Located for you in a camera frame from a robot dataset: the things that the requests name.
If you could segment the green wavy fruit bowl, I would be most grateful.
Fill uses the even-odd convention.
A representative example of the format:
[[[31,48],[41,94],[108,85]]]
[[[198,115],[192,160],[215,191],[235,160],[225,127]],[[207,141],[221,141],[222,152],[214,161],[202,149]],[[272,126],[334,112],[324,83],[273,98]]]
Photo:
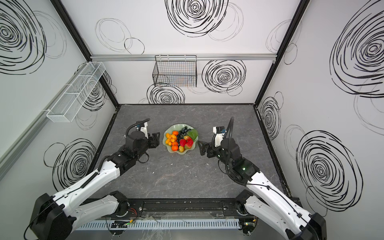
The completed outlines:
[[[168,150],[169,153],[178,153],[179,155],[184,155],[186,152],[191,151],[191,150],[194,150],[195,147],[197,146],[197,141],[198,141],[199,137],[198,137],[197,141],[194,142],[193,147],[192,147],[191,149],[185,149],[185,151],[182,152],[182,153],[179,152],[179,149],[178,149],[177,151],[172,151],[172,146],[169,146],[168,144],[165,143],[166,140],[167,140],[166,133],[169,133],[169,134],[171,135],[171,137],[173,137],[173,136],[175,136],[175,135],[172,134],[173,131],[179,131],[179,130],[181,130],[181,129],[184,128],[184,127],[187,127],[187,128],[190,128],[190,129],[195,129],[194,127],[189,126],[189,125],[187,125],[187,124],[176,124],[176,125],[173,125],[173,126],[169,127],[169,128],[164,132],[164,136],[163,136],[163,139],[162,139],[162,143],[163,143],[163,145],[167,148],[167,150]]]

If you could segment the dark fake grape bunch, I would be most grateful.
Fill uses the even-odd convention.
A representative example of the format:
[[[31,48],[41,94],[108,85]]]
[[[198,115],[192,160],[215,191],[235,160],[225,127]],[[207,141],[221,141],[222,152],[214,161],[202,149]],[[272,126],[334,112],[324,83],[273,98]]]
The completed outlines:
[[[191,138],[194,142],[197,141],[199,133],[196,129],[190,129],[187,127],[182,128],[178,131],[176,141],[179,143],[181,139],[185,139],[185,137]]]

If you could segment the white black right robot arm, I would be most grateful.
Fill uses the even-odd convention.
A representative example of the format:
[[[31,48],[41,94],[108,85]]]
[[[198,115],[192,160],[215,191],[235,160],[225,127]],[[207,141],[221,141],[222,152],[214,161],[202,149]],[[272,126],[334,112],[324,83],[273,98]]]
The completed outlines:
[[[311,214],[295,203],[251,161],[242,156],[234,139],[223,138],[219,144],[198,141],[201,155],[216,157],[235,183],[248,188],[250,196],[240,204],[246,213],[272,227],[286,240],[325,240],[327,224],[318,213]]]

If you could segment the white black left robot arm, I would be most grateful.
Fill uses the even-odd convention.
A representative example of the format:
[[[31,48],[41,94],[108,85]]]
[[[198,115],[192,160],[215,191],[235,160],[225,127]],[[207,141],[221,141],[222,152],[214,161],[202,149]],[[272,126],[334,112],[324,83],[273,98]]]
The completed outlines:
[[[117,152],[104,157],[99,167],[72,186],[50,196],[41,195],[35,202],[27,226],[39,240],[64,240],[77,228],[98,218],[125,217],[132,211],[128,199],[119,191],[85,204],[104,185],[132,168],[148,149],[160,145],[160,133],[152,135],[134,131]]]

